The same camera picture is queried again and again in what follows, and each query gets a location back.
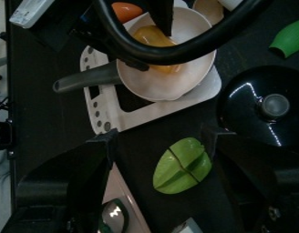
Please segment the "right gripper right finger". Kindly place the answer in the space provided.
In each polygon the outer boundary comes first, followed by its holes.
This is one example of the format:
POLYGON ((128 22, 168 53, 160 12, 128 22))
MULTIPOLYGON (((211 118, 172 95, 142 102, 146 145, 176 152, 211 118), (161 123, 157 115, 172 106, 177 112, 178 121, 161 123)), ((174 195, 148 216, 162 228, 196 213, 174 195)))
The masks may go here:
POLYGON ((299 233, 299 154, 203 125, 241 233, 299 233))

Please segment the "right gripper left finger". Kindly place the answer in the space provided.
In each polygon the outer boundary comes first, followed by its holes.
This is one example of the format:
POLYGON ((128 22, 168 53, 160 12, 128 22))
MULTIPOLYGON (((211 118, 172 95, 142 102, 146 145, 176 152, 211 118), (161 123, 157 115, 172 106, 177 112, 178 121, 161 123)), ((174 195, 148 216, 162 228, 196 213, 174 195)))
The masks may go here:
POLYGON ((114 129, 93 137, 21 179, 1 233, 97 233, 116 138, 114 129))

